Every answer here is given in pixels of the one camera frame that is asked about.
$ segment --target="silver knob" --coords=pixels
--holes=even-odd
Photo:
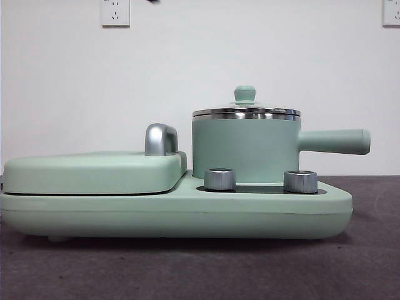
[[[215,191],[236,189],[236,175],[232,169],[208,169],[204,173],[204,187]]]
[[[285,171],[283,189],[299,194],[316,193],[318,192],[317,173],[312,171]]]

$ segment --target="metal handle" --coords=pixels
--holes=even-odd
[[[160,123],[154,123],[146,129],[144,142],[145,155],[167,155],[178,151],[178,134],[176,129]]]

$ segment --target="table surface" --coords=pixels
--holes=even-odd
[[[350,192],[342,234],[278,239],[77,238],[2,224],[8,299],[400,299],[400,176],[320,176]]]

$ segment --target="pot lid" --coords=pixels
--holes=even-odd
[[[230,102],[226,106],[219,106],[211,109],[202,109],[200,111],[193,112],[193,117],[207,116],[207,115],[219,115],[218,119],[230,119],[229,116],[237,116],[235,118],[250,118],[250,119],[274,119],[274,117],[268,117],[268,115],[287,115],[294,116],[295,119],[300,117],[300,111],[295,109],[280,108],[274,106],[265,106],[260,102],[255,102],[256,89],[253,86],[238,86],[234,92],[235,101]],[[246,114],[249,117],[241,117],[241,114]]]

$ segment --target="power outlet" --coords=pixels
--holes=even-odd
[[[400,26],[400,0],[383,0],[383,26]]]
[[[129,27],[130,0],[101,0],[101,24],[103,27]]]

